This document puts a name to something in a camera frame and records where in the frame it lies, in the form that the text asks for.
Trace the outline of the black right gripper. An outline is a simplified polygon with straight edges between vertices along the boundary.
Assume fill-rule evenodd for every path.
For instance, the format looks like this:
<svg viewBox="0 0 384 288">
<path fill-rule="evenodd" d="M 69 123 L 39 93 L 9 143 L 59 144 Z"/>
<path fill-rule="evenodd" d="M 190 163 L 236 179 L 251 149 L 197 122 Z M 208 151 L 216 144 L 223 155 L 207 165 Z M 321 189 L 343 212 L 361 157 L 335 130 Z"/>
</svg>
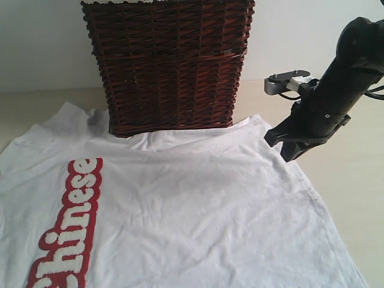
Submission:
<svg viewBox="0 0 384 288">
<path fill-rule="evenodd" d="M 264 136 L 271 148 L 283 143 L 280 155 L 287 163 L 327 142 L 350 121 L 349 82 L 312 80 L 301 83 L 298 94 L 301 100 L 293 105 L 289 118 L 269 129 Z"/>
</svg>

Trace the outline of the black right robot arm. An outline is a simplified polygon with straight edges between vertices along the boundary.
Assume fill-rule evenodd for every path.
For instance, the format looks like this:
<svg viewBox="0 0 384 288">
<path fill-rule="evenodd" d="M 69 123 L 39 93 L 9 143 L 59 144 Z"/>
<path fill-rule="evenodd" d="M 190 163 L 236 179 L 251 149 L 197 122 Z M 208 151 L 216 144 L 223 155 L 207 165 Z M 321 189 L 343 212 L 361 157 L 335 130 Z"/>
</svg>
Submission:
<svg viewBox="0 0 384 288">
<path fill-rule="evenodd" d="M 293 161 L 309 150 L 324 145 L 350 121 L 348 112 L 366 95 L 382 100 L 381 87 L 373 84 L 383 79 L 383 21 L 371 22 L 358 17 L 342 31 L 334 60 L 319 79 L 305 70 L 273 74 L 265 79 L 268 95 L 289 99 L 290 115 L 268 130 L 264 139 L 270 147 L 282 143 L 280 155 Z"/>
</svg>

